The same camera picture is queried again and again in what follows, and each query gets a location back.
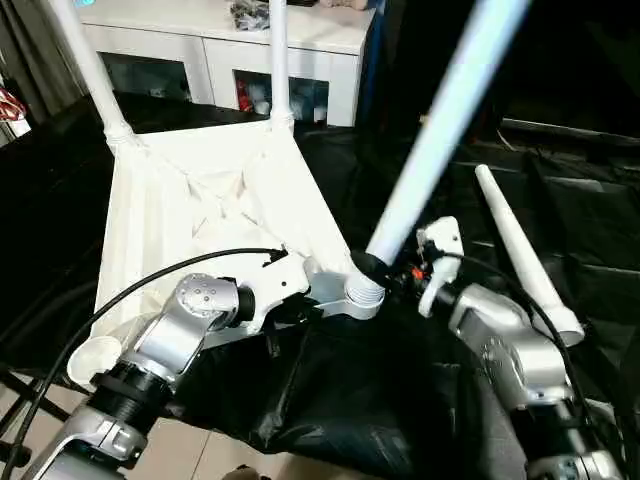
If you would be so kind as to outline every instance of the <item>white cabinet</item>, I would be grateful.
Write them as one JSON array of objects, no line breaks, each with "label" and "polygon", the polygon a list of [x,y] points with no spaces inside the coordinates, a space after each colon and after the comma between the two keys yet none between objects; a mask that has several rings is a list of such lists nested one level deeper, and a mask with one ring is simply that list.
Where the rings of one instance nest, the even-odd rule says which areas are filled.
[{"label": "white cabinet", "polygon": [[[186,89],[194,103],[214,103],[202,38],[102,25],[85,25],[85,32],[98,52],[111,54],[103,58],[107,69],[116,69],[128,63],[130,68],[122,75],[131,77],[137,74],[142,77],[140,82],[144,82],[153,75],[153,60],[175,62],[175,69],[168,63],[155,62],[155,65],[158,65],[158,69],[165,65],[165,75],[176,76],[176,69],[183,72],[187,82]],[[136,65],[139,66],[138,72],[135,72]],[[117,73],[109,73],[112,82],[117,83],[114,78]],[[149,86],[149,90],[153,93],[154,86]]]},{"label": "white cabinet", "polygon": [[[216,105],[237,109],[236,72],[270,73],[269,46],[213,39],[204,42]],[[360,67],[355,55],[289,48],[290,77],[328,83],[329,125],[355,123]]]},{"label": "white cabinet", "polygon": [[[238,73],[270,72],[269,31],[236,30],[228,8],[226,0],[96,0],[78,12],[114,84],[164,76],[168,90],[182,85],[196,103],[238,108]],[[374,11],[315,5],[287,13],[290,77],[307,79],[298,82],[307,93],[310,80],[321,84],[329,125],[353,125]]]}]

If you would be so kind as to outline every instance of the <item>black fabric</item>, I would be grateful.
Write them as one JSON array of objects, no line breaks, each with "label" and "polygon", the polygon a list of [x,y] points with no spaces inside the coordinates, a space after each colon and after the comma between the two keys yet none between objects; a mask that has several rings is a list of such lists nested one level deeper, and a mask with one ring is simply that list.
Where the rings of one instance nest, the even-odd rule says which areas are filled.
[{"label": "black fabric", "polygon": [[[137,132],[256,118],[119,100]],[[349,245],[365,248],[412,136],[325,129],[297,130],[296,139]],[[640,396],[638,158],[600,152],[594,164],[461,147],[421,219],[456,216],[465,253],[510,271],[473,175],[478,163],[492,166],[560,294],[585,323],[587,340],[571,354],[587,393],[612,401],[628,433]],[[0,150],[0,216],[9,232],[3,272],[16,285],[5,292],[0,320],[4,366],[42,375],[91,310],[112,162],[86,100]],[[399,264],[414,248],[410,241]],[[473,267],[463,267],[460,281],[504,290]],[[207,351],[173,410],[264,452],[292,451],[385,478],[523,478],[509,423],[444,320],[427,321],[415,304],[391,296],[369,322],[336,317],[271,334],[277,358],[264,337]],[[631,440],[627,449],[637,475]]]}]

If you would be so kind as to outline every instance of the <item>white pole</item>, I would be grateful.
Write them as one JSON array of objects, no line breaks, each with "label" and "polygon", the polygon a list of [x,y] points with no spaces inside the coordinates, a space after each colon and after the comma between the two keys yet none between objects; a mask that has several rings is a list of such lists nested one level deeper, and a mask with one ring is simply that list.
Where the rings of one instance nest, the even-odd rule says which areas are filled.
[{"label": "white pole", "polygon": [[[367,253],[391,266],[431,197],[473,113],[498,69],[530,0],[477,0],[449,63],[426,125],[409,154]],[[359,271],[346,295],[377,304],[384,288]]]},{"label": "white pole", "polygon": [[[540,304],[562,340],[572,346],[584,338],[584,330],[575,314],[560,299],[551,279],[540,263],[529,239],[522,231],[509,203],[504,198],[491,170],[486,165],[476,167],[476,177],[487,199],[491,215],[496,222],[500,237],[509,253],[511,263],[524,289]],[[551,336],[551,332],[538,315],[534,315],[534,325]]]},{"label": "white pole", "polygon": [[289,104],[287,0],[269,0],[271,31],[271,122],[293,130]]},{"label": "white pole", "polygon": [[49,5],[102,118],[107,143],[113,147],[131,139],[133,131],[118,107],[104,64],[82,31],[73,1],[49,0]]}]

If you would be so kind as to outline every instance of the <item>silver robotic arm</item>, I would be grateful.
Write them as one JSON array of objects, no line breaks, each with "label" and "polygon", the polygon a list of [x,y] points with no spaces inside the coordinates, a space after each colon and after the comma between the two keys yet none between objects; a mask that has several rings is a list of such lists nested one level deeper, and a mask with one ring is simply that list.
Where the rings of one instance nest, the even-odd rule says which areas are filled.
[{"label": "silver robotic arm", "polygon": [[146,435],[207,339],[225,329],[235,333],[217,344],[249,336],[260,314],[248,287],[204,274],[183,278],[115,367],[94,377],[95,393],[73,412],[23,480],[125,478],[119,470],[135,465]]},{"label": "silver robotic arm", "polygon": [[[462,253],[457,222],[443,218],[418,231],[419,252],[428,243]],[[477,356],[527,457],[527,477],[544,480],[622,480],[610,453],[577,415],[558,347],[532,328],[513,300],[480,285],[450,286],[460,261],[438,258],[420,301],[449,311],[448,328]]]}]

